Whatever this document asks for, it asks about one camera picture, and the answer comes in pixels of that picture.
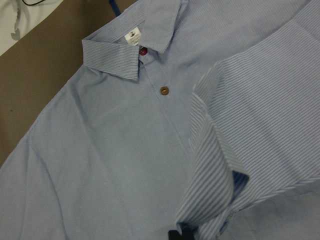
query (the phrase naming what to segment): clothing label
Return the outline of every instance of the clothing label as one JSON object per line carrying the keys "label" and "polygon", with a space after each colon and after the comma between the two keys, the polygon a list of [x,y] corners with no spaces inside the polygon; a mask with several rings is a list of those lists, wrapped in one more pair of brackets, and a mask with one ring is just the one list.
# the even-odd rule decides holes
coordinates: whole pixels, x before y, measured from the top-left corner
{"label": "clothing label", "polygon": [[131,46],[136,46],[139,43],[139,40],[141,38],[141,32],[139,31],[139,28],[135,28],[131,30],[127,35],[124,36],[125,40],[128,42]]}

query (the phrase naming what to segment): brown surface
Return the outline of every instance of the brown surface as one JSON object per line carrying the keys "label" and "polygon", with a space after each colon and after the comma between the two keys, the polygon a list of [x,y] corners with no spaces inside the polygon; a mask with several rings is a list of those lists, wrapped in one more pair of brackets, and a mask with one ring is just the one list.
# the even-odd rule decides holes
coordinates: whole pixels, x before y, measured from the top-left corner
{"label": "brown surface", "polygon": [[[135,0],[116,2],[123,11]],[[0,166],[82,64],[81,39],[114,17],[107,0],[64,0],[0,56]]]}

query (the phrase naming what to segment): striped collar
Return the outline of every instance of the striped collar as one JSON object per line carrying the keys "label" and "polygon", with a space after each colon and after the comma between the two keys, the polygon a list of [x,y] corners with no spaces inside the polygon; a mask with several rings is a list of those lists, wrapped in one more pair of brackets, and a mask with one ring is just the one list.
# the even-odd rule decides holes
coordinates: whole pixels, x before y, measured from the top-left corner
{"label": "striped collar", "polygon": [[[82,40],[83,64],[121,78],[137,80],[139,45],[163,53],[173,36],[180,6],[180,0],[139,0]],[[117,43],[137,26],[142,26],[139,45]]]}

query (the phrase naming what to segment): button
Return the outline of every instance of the button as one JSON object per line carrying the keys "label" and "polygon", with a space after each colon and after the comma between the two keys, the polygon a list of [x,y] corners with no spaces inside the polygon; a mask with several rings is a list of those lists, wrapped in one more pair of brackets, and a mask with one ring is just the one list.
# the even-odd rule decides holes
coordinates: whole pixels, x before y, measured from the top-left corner
{"label": "button", "polygon": [[146,48],[146,47],[141,48],[139,53],[141,56],[146,55],[148,53],[148,48]]}
{"label": "button", "polygon": [[169,93],[169,88],[168,88],[167,86],[161,87],[160,93],[161,93],[162,95],[167,95],[167,94]]}

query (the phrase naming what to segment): light blue shirt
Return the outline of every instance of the light blue shirt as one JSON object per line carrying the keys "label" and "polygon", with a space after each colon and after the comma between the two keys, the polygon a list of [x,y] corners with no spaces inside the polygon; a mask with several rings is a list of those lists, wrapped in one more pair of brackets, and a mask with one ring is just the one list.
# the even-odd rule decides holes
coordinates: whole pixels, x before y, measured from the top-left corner
{"label": "light blue shirt", "polygon": [[139,0],[85,38],[0,169],[0,239],[212,240],[319,179],[319,8]]}

